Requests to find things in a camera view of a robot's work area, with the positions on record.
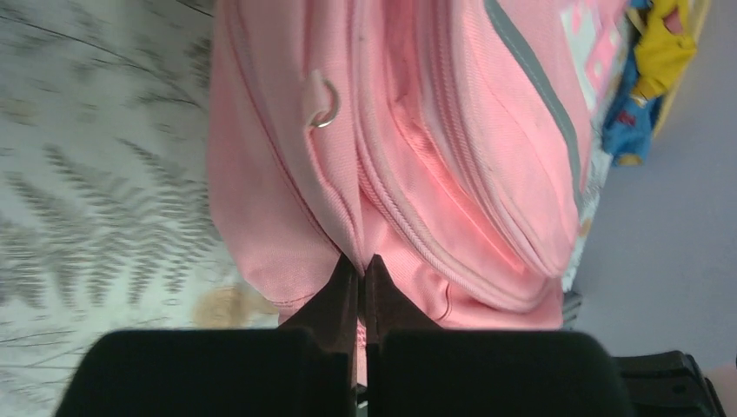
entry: backpack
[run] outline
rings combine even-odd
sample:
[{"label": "backpack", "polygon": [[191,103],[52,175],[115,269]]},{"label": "backpack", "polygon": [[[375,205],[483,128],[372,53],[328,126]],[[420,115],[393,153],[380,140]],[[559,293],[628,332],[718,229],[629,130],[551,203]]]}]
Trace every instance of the backpack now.
[{"label": "backpack", "polygon": [[561,325],[592,147],[571,3],[218,2],[210,209],[280,321],[344,253],[444,327]]}]

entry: gray reflective strip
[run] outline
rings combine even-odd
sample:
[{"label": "gray reflective strip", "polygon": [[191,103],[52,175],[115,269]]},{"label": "gray reflective strip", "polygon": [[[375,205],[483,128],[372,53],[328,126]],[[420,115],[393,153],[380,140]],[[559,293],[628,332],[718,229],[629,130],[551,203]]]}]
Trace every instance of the gray reflective strip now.
[{"label": "gray reflective strip", "polygon": [[578,138],[576,137],[574,124],[563,107],[563,103],[555,94],[550,80],[542,69],[540,61],[537,60],[534,51],[530,48],[528,41],[515,27],[515,24],[509,19],[507,12],[501,8],[496,0],[484,0],[486,13],[491,24],[494,26],[496,33],[499,34],[501,40],[507,46],[507,49],[515,56],[517,63],[527,74],[530,82],[537,89],[537,93],[542,97],[542,101],[548,107],[550,114],[555,119],[555,124],[563,135],[568,148],[568,160],[571,167],[573,177],[574,199],[579,213],[581,212],[582,198],[581,188],[581,159],[578,155]]}]

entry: blue fabric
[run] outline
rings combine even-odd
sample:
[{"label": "blue fabric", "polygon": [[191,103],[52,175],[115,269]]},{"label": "blue fabric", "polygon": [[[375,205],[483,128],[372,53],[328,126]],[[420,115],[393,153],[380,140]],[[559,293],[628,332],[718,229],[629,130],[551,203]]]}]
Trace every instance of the blue fabric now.
[{"label": "blue fabric", "polygon": [[650,100],[640,107],[629,94],[639,76],[634,50],[630,50],[620,89],[604,122],[603,148],[614,157],[613,165],[618,165],[620,157],[624,155],[636,155],[644,162],[650,152],[661,98]]},{"label": "blue fabric", "polygon": [[650,0],[632,0],[629,2],[629,5],[636,9],[649,9],[653,5],[653,2]]}]

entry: seam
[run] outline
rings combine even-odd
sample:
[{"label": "seam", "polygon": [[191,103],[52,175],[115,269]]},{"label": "seam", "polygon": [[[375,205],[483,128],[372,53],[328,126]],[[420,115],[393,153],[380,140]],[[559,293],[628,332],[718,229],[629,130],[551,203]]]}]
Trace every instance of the seam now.
[{"label": "seam", "polygon": [[315,296],[315,294],[317,294],[317,293],[311,293],[311,294],[308,294],[308,295],[304,295],[303,297],[295,298],[294,300],[287,300],[287,301],[272,301],[272,300],[268,300],[268,301],[270,303],[274,304],[275,306],[278,306],[278,307],[288,307],[290,304],[294,304],[294,303],[296,303],[298,301],[302,301],[302,300],[306,300],[308,298],[312,298],[313,296]]},{"label": "seam", "polygon": [[[485,4],[490,4],[490,3],[496,3],[496,6],[501,10],[501,12],[506,14],[506,12],[504,12],[503,8],[499,5],[499,3],[496,0],[486,0],[485,1]],[[548,92],[545,89],[541,88],[541,86],[542,86],[541,80],[537,77],[537,75],[535,74],[535,72],[532,71],[532,68],[530,67],[530,65],[528,63],[527,58],[521,53],[521,51],[517,48],[516,44],[512,41],[511,37],[509,36],[509,34],[507,33],[507,31],[504,29],[503,25],[501,24],[501,21],[499,20],[499,17],[492,10],[489,10],[488,7],[485,7],[485,9],[487,11],[487,15],[492,20],[492,24],[494,25],[497,33],[499,33],[501,35],[501,37],[506,41],[505,44],[507,45],[507,47],[508,48],[511,48],[515,52],[516,61],[518,63],[520,63],[520,65],[523,68],[525,68],[527,70],[525,72],[528,75],[528,78],[531,78],[531,81],[535,84],[535,87],[536,87],[536,90],[538,91],[538,93],[541,96],[543,96],[548,103],[551,103],[553,100],[548,95]],[[559,113],[558,109],[554,105],[547,105],[546,104],[546,107],[548,107],[548,111],[550,111],[551,113],[553,113],[554,118],[556,118],[556,119],[562,119],[561,114]],[[574,180],[574,183],[573,183],[573,185],[574,185],[574,200],[575,200],[575,203],[576,203],[576,208],[579,209],[579,210],[581,210],[581,190],[580,190],[580,183],[581,183],[581,155],[580,155],[580,152],[579,152],[579,149],[578,149],[578,136],[577,136],[577,134],[575,132],[575,128],[574,128],[574,131],[568,131],[568,129],[569,129],[568,126],[562,127],[562,126],[558,125],[558,129],[563,134],[563,140],[564,140],[564,142],[566,142],[566,147],[568,148],[568,153],[569,153],[568,160],[569,160],[569,164],[570,164],[570,168],[571,168],[571,176],[574,177],[573,178],[573,180]],[[568,141],[566,140],[567,131],[568,131],[568,133],[571,135],[571,137],[573,139],[573,143],[571,143],[571,144],[568,144]],[[574,150],[574,156],[576,156],[576,158],[571,158],[570,157],[571,150]],[[578,167],[578,169],[577,169],[578,170],[578,175],[573,175],[573,173],[574,173],[574,164],[577,165],[577,167]]]},{"label": "seam", "polygon": [[232,14],[232,19],[235,20],[234,24],[226,24],[226,31],[228,33],[227,39],[228,44],[230,48],[232,49],[232,56],[235,58],[236,61],[236,67],[238,68],[238,72],[240,73],[240,76],[243,80],[244,88],[248,94],[249,100],[251,101],[251,105],[253,106],[254,112],[256,113],[257,118],[259,119],[259,122],[261,123],[263,133],[267,137],[267,141],[269,142],[269,150],[271,152],[271,157],[274,159],[276,165],[277,165],[277,171],[279,171],[280,176],[282,177],[282,181],[287,186],[287,189],[289,190],[289,193],[292,195],[292,198],[295,199],[295,202],[297,203],[297,206],[300,208],[300,211],[302,211],[302,214],[304,215],[305,219],[308,221],[312,229],[321,237],[321,239],[329,244],[335,251],[338,251],[337,246],[335,243],[328,238],[327,234],[325,233],[325,230],[323,230],[317,220],[315,219],[315,215],[312,214],[312,211],[307,206],[307,203],[304,201],[302,196],[299,194],[299,192],[296,190],[296,185],[289,177],[289,174],[286,170],[286,167],[284,167],[284,163],[279,158],[279,155],[276,151],[276,146],[274,144],[274,141],[271,138],[271,133],[269,132],[269,129],[265,122],[265,117],[261,114],[258,107],[256,106],[256,100],[254,99],[253,95],[254,92],[249,87],[248,83],[248,77],[243,73],[242,65],[238,62],[238,51],[236,50],[236,42],[234,40],[234,34],[233,34],[233,26],[236,26],[239,28],[243,34],[244,37],[246,36],[246,30],[243,28],[239,23],[238,20],[240,19],[240,16],[242,15],[241,8],[236,5],[236,13]]},{"label": "seam", "polygon": [[[476,68],[480,68],[481,66],[478,63],[478,59],[477,59],[476,54],[475,53],[472,53],[472,56],[473,56],[473,58],[475,60]],[[532,140],[530,139],[530,136],[525,132],[525,129],[522,127],[522,125],[520,123],[520,120],[517,117],[515,117],[514,113],[511,112],[508,109],[508,107],[498,97],[498,95],[496,95],[494,92],[491,91],[491,88],[490,88],[488,82],[485,82],[485,84],[487,85],[487,87],[489,87],[489,92],[490,92],[491,96],[495,99],[496,103],[502,109],[504,109],[504,111],[507,113],[507,115],[510,116],[511,120],[514,121],[514,123],[517,125],[517,127],[522,132],[522,134],[528,139],[528,143],[530,143],[529,146],[533,150],[535,160],[538,162],[538,164],[542,167],[542,170],[545,172],[546,180],[548,182],[549,187],[553,191],[555,191],[555,186],[554,186],[553,180],[552,180],[553,176],[550,175],[550,171],[548,170],[548,167],[546,167],[545,164],[542,163],[540,153],[537,152],[536,149],[535,149],[535,147],[531,144]],[[479,161],[478,158],[474,158],[473,161],[475,163],[475,166],[476,166],[476,169],[477,170],[479,169],[479,164],[481,166],[483,166],[483,167],[488,168],[489,170],[492,170],[486,163],[484,163],[484,161]],[[555,200],[558,203],[558,210],[557,211],[560,213],[561,212],[561,208],[563,207],[562,196],[559,195],[557,192],[554,192],[554,194],[555,194]],[[530,244],[530,247],[533,249],[535,255],[537,256],[538,262],[541,264],[542,269],[545,270],[545,271],[542,271],[542,272],[545,273],[545,274],[549,274],[550,273],[550,271],[549,271],[549,265],[547,265],[547,263],[542,260],[541,255],[538,252],[538,249],[540,249],[541,243],[538,242],[537,240],[535,240],[535,242],[532,241],[530,239],[530,236],[529,236],[529,235],[537,236],[537,234],[534,232],[534,229],[530,226],[530,222],[528,222],[527,217],[524,216],[524,215],[519,215],[522,212],[522,210],[517,206],[517,204],[515,204],[515,201],[513,199],[511,199],[511,198],[508,197],[508,193],[506,191],[504,192],[504,195],[507,198],[500,199],[499,203],[507,211],[509,211],[509,209],[508,209],[509,207],[514,208],[514,210],[515,210],[515,212],[516,212],[517,215],[514,216],[514,218],[512,219],[512,222],[515,224],[515,226],[517,228],[519,228],[521,230],[522,234],[527,239],[528,243]]]},{"label": "seam", "polygon": [[[325,184],[325,188],[334,193],[335,197],[338,198],[340,205],[341,205],[341,209],[338,209],[338,210],[331,209],[330,212],[335,213],[337,211],[337,213],[339,214],[338,216],[339,218],[341,217],[340,216],[341,212],[345,213],[345,215],[348,217],[348,220],[349,220],[349,236],[356,237],[358,236],[359,224],[355,218],[355,212],[349,206],[340,188],[336,187],[336,185],[332,181],[330,181],[331,180],[330,176],[326,174],[327,170],[324,169],[323,165],[321,164],[319,154],[318,152],[315,151],[315,144],[314,144],[315,138],[313,134],[314,132],[310,130],[306,130],[304,133],[307,139],[308,153],[311,154],[311,157],[313,161],[315,162],[315,174],[318,177],[322,178]],[[358,245],[356,245],[356,247],[354,248],[354,251],[356,252],[354,255],[357,255],[358,261],[360,261],[361,260],[361,248]]]},{"label": "seam", "polygon": [[443,313],[440,318],[436,320],[438,321],[438,323],[440,323],[440,321],[446,320],[450,316],[450,313],[453,312],[453,303],[450,302],[450,293],[453,289],[450,287],[449,281],[446,281],[446,284],[447,286],[445,287],[445,302],[447,303],[447,306],[445,308],[445,313]]}]

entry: d-ring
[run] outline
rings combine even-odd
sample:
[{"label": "d-ring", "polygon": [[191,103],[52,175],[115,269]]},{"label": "d-ring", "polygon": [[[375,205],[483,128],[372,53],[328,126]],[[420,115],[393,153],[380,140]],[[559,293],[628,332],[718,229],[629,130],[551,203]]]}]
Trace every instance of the d-ring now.
[{"label": "d-ring", "polygon": [[309,124],[316,128],[324,128],[331,124],[335,120],[335,117],[338,116],[338,110],[341,108],[341,98],[338,96],[338,90],[335,88],[335,85],[325,78],[322,79],[322,82],[330,90],[330,112],[325,116],[320,117],[320,115],[317,115],[312,119],[312,122]]}]

